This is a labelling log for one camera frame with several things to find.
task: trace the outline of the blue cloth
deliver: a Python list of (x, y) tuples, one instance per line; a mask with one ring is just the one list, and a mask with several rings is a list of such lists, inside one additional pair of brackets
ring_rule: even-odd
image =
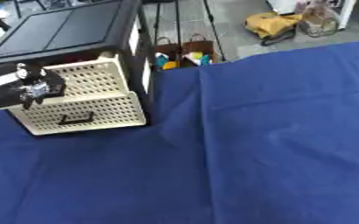
[(0, 224), (359, 224), (359, 43), (158, 77), (151, 127), (0, 111)]

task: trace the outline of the clutter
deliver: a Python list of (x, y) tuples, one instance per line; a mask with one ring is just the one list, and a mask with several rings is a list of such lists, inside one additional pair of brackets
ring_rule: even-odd
[(308, 6), (299, 4), (297, 11), (303, 14), (299, 28), (312, 38), (335, 34), (339, 29), (338, 15), (329, 5), (328, 0), (317, 0)]
[(159, 68), (163, 68), (165, 63), (167, 63), (169, 61), (169, 56), (167, 56), (161, 52), (155, 53), (155, 58), (156, 58), (157, 66)]
[(210, 65), (216, 63), (216, 53), (214, 49), (214, 41), (207, 40), (206, 37), (199, 33), (195, 33), (183, 45), (184, 57), (192, 61), (196, 66)]
[(179, 66), (180, 64), (178, 61), (169, 61), (163, 65), (163, 70), (173, 69)]
[(302, 15), (279, 16), (276, 12), (266, 12), (247, 17), (245, 27), (263, 40), (262, 46), (269, 46), (294, 38), (295, 25), (301, 19)]
[(191, 61), (196, 66), (207, 66), (213, 63), (211, 56), (209, 54), (204, 54), (203, 52), (191, 52), (184, 55), (184, 58)]
[[(196, 41), (195, 37), (201, 37), (202, 40)], [(194, 34), (182, 47), (172, 44), (169, 38), (158, 38), (158, 42), (161, 40), (167, 41), (167, 44), (155, 47), (156, 63), (161, 70), (206, 66), (216, 62), (214, 41), (207, 40), (198, 33)]]

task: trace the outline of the yellow bag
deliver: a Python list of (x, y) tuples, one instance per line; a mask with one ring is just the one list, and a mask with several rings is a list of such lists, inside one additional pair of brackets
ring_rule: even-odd
[(279, 16), (275, 12), (266, 12), (247, 17), (245, 27), (264, 39), (292, 28), (301, 19), (302, 15)]

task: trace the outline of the cream plastic crate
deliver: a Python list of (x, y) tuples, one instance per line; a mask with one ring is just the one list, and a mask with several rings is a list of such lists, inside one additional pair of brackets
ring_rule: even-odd
[(66, 80), (64, 97), (45, 99), (44, 104), (55, 102), (73, 102), (76, 98), (126, 94), (129, 92), (118, 55), (115, 58), (100, 57), (97, 60), (72, 64), (47, 66)]
[[(33, 105), (28, 110), (15, 107), (9, 108), (9, 111), (36, 136), (146, 124), (134, 92), (90, 100)], [(89, 119), (91, 112), (94, 117), (90, 122), (60, 125), (61, 121), (64, 122), (64, 116), (67, 122), (83, 121)]]

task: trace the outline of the gray floor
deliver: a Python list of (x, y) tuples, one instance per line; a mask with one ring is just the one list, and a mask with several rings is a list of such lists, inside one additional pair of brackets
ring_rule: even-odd
[[(208, 1), (211, 6), (211, 11), (215, 15), (215, 24), (222, 41), (223, 50), (229, 60), (238, 60), (260, 53), (359, 41), (359, 0), (345, 31), (339, 31), (333, 36), (321, 38), (309, 38), (299, 32), (293, 40), (286, 40), (285, 42), (268, 47), (260, 46), (259, 39), (243, 28), (243, 21), (247, 16), (271, 10), (265, 0)], [(179, 5), (182, 27), (181, 36), (185, 41), (189, 40), (195, 33), (200, 33), (208, 39), (214, 39), (202, 0), (179, 0)], [(18, 19), (15, 16), (13, 5), (8, 3), (4, 8), (11, 14), (6, 18), (6, 21), (9, 24), (15, 23)], [(148, 4), (144, 8), (151, 27), (151, 34), (153, 34), (152, 27), (156, 16), (156, 4)], [(40, 8), (35, 3), (23, 3), (22, 11), (24, 15), (28, 15), (35, 11), (40, 11)], [(174, 21), (174, 3), (163, 4), (159, 30), (160, 37), (168, 37), (172, 39), (172, 41), (176, 41)]]

